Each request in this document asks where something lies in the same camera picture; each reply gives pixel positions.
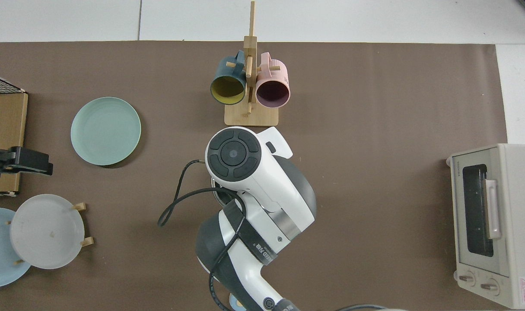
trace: oven knob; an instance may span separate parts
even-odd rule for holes
[[[458,279],[466,282],[469,286],[475,286],[475,276],[470,271],[466,271],[464,275],[458,276]]]
[[[486,291],[489,291],[493,293],[495,296],[498,296],[501,293],[501,289],[499,287],[499,283],[495,281],[495,279],[490,278],[487,280],[486,284],[482,284],[481,288],[485,289]]]

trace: white floor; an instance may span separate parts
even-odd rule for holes
[[[249,0],[0,0],[0,41],[242,41]],[[496,44],[510,143],[525,143],[517,0],[257,0],[259,41]]]

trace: blue mug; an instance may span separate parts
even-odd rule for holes
[[[247,78],[243,71],[245,54],[237,52],[235,57],[224,57],[216,69],[210,93],[214,99],[225,105],[234,105],[245,97]]]

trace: oven handle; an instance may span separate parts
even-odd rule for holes
[[[497,196],[497,181],[494,179],[484,179],[482,181],[485,190],[485,224],[487,228],[487,238],[501,238],[501,228],[499,221],[499,201]]]

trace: toaster oven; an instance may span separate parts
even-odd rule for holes
[[[451,155],[458,285],[525,309],[525,145]]]

